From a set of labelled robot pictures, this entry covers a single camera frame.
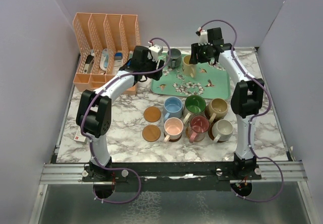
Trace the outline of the dark walnut coaster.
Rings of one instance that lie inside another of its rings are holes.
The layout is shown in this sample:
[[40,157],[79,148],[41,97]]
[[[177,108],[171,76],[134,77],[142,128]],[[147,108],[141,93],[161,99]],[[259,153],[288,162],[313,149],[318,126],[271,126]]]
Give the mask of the dark walnut coaster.
[[179,141],[181,139],[181,137],[182,137],[182,134],[180,134],[179,137],[176,138],[176,139],[169,138],[169,142],[177,142],[177,141]]

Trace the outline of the green mug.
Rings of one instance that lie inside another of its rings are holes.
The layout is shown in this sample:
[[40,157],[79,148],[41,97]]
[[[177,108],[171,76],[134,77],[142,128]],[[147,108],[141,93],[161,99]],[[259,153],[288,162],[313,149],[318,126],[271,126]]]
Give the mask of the green mug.
[[198,95],[188,96],[183,108],[183,124],[187,125],[194,116],[202,115],[206,108],[204,98]]

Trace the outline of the dark grey mug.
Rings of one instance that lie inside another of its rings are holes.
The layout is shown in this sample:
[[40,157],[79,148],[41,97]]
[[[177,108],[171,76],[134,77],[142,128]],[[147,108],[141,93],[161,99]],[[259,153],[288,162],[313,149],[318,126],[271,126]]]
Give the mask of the dark grey mug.
[[166,55],[166,61],[171,69],[176,69],[181,65],[182,54],[177,48],[171,48],[170,55]]

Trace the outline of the light wood coaster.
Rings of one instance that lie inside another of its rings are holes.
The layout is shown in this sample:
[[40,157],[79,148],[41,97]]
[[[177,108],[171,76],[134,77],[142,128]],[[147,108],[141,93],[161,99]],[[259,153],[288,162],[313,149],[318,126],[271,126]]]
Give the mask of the light wood coaster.
[[161,118],[161,111],[155,106],[150,106],[144,111],[143,116],[146,121],[154,123]]
[[156,125],[148,125],[142,131],[142,137],[148,142],[155,142],[160,138],[160,129]]

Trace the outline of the peach plastic file organizer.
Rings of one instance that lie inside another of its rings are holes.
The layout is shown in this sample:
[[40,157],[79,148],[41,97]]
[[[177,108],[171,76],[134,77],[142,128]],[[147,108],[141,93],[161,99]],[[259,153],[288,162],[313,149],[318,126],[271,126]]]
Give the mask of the peach plastic file organizer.
[[141,43],[137,15],[77,13],[73,27],[80,50],[73,83],[80,92],[111,80]]

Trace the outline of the tan beige mug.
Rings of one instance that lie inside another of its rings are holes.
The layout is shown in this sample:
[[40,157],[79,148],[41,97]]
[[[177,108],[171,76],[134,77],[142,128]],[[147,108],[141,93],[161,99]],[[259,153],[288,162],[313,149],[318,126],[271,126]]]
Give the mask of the tan beige mug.
[[223,119],[228,113],[228,104],[221,98],[213,99],[206,107],[204,114],[209,123]]

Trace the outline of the brown wooden coaster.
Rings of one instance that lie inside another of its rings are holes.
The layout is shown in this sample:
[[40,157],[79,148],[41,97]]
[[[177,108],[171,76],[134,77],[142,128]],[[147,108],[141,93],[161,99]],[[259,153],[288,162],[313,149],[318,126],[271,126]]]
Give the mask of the brown wooden coaster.
[[214,140],[214,135],[212,133],[212,128],[213,128],[213,124],[208,129],[208,136],[213,141]]

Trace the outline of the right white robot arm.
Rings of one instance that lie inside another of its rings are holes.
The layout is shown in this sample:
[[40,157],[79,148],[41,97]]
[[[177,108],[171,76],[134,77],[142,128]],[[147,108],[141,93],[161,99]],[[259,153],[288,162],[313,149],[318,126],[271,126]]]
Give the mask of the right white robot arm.
[[227,71],[235,84],[231,97],[231,109],[238,124],[237,148],[234,153],[232,174],[243,179],[256,168],[254,147],[255,121],[263,102],[264,81],[255,79],[243,66],[234,47],[224,43],[220,27],[196,32],[199,41],[191,45],[190,64],[210,63],[214,60]]

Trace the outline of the red floral mug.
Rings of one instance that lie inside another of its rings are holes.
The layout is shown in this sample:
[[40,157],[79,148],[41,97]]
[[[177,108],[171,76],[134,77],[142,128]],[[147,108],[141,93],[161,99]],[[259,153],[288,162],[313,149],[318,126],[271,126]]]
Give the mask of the red floral mug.
[[195,116],[191,119],[188,128],[188,139],[190,143],[198,142],[204,139],[210,123],[204,116]]

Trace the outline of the woven rattan coaster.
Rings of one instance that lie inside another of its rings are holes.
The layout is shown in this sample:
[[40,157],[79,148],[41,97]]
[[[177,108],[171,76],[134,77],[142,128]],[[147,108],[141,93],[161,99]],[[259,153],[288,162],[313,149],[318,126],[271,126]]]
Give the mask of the woven rattan coaster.
[[190,134],[189,134],[189,131],[190,131],[190,126],[188,126],[185,130],[185,134],[186,134],[186,137],[189,139],[190,138]]

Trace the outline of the green floral tray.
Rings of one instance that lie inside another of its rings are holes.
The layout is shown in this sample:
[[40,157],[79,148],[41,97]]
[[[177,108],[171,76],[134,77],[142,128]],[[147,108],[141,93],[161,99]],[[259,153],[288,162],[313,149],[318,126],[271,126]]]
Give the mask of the green floral tray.
[[197,64],[194,78],[185,76],[182,67],[164,68],[161,78],[151,81],[151,90],[156,94],[180,97],[199,95],[205,99],[228,99],[231,96],[228,73],[219,64],[211,66],[207,63]]

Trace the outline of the light pink mug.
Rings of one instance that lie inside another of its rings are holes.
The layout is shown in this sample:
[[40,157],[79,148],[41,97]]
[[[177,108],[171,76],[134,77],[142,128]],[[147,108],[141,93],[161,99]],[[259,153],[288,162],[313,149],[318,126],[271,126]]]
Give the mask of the light pink mug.
[[179,118],[169,118],[164,123],[164,142],[168,142],[169,138],[176,139],[183,133],[184,125]]

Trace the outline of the blue mug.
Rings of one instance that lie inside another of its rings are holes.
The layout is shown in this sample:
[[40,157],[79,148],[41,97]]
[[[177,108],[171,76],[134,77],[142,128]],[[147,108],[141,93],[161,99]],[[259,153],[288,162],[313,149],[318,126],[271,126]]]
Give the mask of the blue mug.
[[183,114],[183,103],[177,97],[169,97],[164,101],[164,122],[169,118],[181,118]]

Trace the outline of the yellow mug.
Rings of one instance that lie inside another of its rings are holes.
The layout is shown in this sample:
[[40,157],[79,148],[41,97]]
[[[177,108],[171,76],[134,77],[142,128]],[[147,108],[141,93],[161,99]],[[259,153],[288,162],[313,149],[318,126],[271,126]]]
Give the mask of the yellow mug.
[[196,77],[196,65],[190,64],[191,55],[186,55],[182,59],[183,75],[191,78]]

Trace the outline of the white speckled mug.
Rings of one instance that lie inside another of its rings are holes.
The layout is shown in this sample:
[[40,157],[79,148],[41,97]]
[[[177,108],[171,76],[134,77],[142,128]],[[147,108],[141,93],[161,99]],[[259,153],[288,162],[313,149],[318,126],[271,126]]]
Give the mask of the white speckled mug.
[[228,141],[233,134],[233,125],[224,119],[218,120],[212,127],[212,134],[214,136],[213,142]]

